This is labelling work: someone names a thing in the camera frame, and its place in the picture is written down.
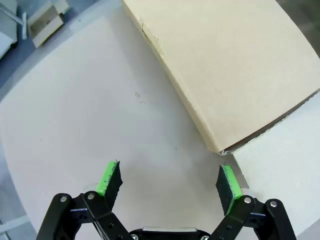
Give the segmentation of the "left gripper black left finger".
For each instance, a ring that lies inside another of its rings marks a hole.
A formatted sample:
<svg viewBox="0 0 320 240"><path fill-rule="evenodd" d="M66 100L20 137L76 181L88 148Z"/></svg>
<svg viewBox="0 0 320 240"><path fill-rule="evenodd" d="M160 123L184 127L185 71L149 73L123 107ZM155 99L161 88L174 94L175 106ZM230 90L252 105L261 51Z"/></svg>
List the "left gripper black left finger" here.
<svg viewBox="0 0 320 240"><path fill-rule="evenodd" d="M107 164L96 191L73 198L56 194L42 221L37 240L74 240L83 224L93 224L103 240L129 240L130 233L112 212L120 186L120 162Z"/></svg>

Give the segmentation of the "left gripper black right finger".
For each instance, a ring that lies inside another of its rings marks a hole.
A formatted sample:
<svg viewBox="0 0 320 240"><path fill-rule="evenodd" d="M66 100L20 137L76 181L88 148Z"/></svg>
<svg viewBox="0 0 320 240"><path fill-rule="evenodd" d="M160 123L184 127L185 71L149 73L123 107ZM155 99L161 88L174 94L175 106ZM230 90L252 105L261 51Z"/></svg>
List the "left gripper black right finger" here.
<svg viewBox="0 0 320 240"><path fill-rule="evenodd" d="M215 184L224 218L210 240L234 240L243 227L253 229L259 240L295 240L284 204L276 198L262 203L244 194L229 165L220 165Z"/></svg>

